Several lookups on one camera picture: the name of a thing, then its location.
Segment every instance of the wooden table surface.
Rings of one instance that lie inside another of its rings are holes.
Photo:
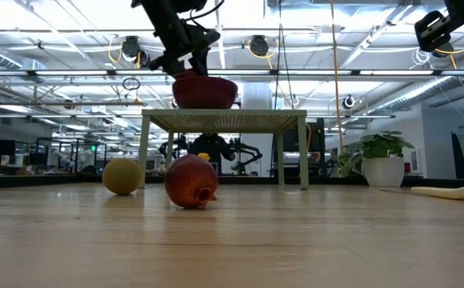
[[[464,287],[464,201],[367,187],[0,190],[0,287]]]

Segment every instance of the table leg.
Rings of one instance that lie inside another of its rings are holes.
[[[166,151],[166,168],[171,163],[172,153],[174,152],[174,132],[168,131],[168,150]]]
[[[146,155],[149,147],[150,116],[143,116],[142,136],[139,139],[138,165],[141,171],[142,179],[139,182],[138,189],[145,188],[146,177]]]
[[[299,174],[302,190],[309,188],[309,160],[307,158],[305,117],[298,117]]]
[[[277,136],[277,168],[278,168],[278,184],[285,185],[285,175],[283,170],[283,133],[279,132]]]

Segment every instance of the white pot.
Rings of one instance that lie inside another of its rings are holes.
[[[405,159],[364,158],[363,168],[370,186],[399,187],[405,175]]]

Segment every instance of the desk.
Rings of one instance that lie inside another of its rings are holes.
[[[143,110],[142,136],[138,164],[145,174],[150,123],[168,132],[166,165],[171,163],[175,133],[258,133],[277,137],[279,165],[283,166],[283,132],[298,126],[301,188],[308,189],[306,157],[306,110]],[[278,184],[284,185],[283,169],[278,170]],[[143,177],[139,188],[145,187]]]

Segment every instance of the pomegranate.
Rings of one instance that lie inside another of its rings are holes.
[[[217,187],[218,176],[214,168],[199,156],[182,156],[166,169],[166,192],[180,207],[205,209],[209,201],[216,201],[214,192]]]
[[[238,94],[234,82],[199,76],[191,70],[177,75],[176,79],[172,92],[182,109],[230,109]]]

